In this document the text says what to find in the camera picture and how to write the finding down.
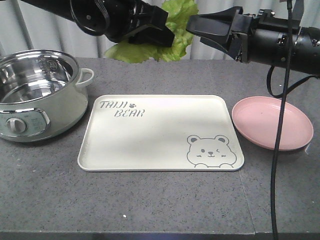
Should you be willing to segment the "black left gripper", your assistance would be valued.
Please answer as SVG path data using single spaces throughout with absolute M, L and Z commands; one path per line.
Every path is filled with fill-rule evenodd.
M 166 27 L 168 12 L 142 0 L 101 0 L 100 35 L 119 43 L 171 47 L 175 34 Z

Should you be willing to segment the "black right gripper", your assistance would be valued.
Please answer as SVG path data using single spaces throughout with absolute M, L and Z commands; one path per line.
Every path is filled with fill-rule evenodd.
M 223 53 L 230 48 L 229 55 L 242 63 L 281 63 L 276 55 L 283 56 L 288 49 L 288 24 L 287 19 L 276 18 L 271 9 L 260 9 L 258 15 L 250 15 L 243 14 L 241 6 L 234 6 L 220 12 L 192 15 L 186 30 L 201 37 L 201 43 Z

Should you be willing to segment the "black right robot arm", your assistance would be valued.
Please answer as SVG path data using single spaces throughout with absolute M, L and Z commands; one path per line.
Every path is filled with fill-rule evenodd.
M 292 15 L 292 32 L 288 20 L 276 18 L 270 9 L 258 14 L 244 14 L 241 6 L 227 10 L 192 15 L 186 30 L 200 41 L 241 63 L 256 62 L 320 75 L 320 30 L 302 27 Z

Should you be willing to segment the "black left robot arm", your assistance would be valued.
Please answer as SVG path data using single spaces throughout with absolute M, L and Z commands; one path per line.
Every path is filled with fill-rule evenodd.
M 73 21 L 86 34 L 119 43 L 171 47 L 168 13 L 142 0 L 29 0 L 28 4 Z

